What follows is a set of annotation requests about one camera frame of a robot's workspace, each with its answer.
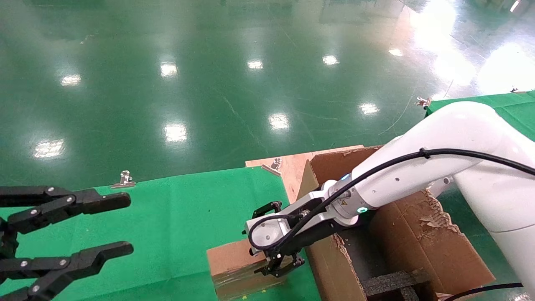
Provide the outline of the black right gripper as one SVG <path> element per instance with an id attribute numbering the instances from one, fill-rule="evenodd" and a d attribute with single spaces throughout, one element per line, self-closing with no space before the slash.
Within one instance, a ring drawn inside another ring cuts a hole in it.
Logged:
<path id="1" fill-rule="evenodd" d="M 254 210 L 252 219 L 263 217 L 266 214 L 274 211 L 279 213 L 281 211 L 282 202 L 270 202 L 262 207 Z M 340 225 L 332 219 L 320 222 L 308 230 L 302 231 L 294 235 L 282 247 L 279 247 L 278 252 L 264 250 L 265 265 L 256 269 L 254 273 L 261 273 L 263 276 L 274 276 L 275 278 L 282 278 L 293 270 L 305 264 L 305 259 L 300 255 L 299 251 L 303 247 L 308 247 L 315 242 L 322 240 L 330 235 L 338 234 L 342 231 L 353 229 L 367 225 L 370 222 L 370 211 L 363 213 L 358 217 L 354 225 Z M 259 255 L 260 251 L 255 251 L 254 255 Z"/>

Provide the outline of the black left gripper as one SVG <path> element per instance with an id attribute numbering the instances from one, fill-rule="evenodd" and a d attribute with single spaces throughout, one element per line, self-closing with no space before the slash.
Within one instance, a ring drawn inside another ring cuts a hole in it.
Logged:
<path id="1" fill-rule="evenodd" d="M 76 280 L 101 272 L 113 258 L 132 254 L 128 242 L 115 242 L 86 248 L 71 256 L 15 258 L 17 233 L 28 234 L 80 214 L 97 214 L 126 208 L 128 193 L 102 196 L 95 189 L 70 191 L 56 186 L 2 186 L 2 208 L 25 207 L 0 222 L 1 282 L 7 279 L 32 279 L 24 286 L 1 297 L 2 301 L 51 301 Z"/>

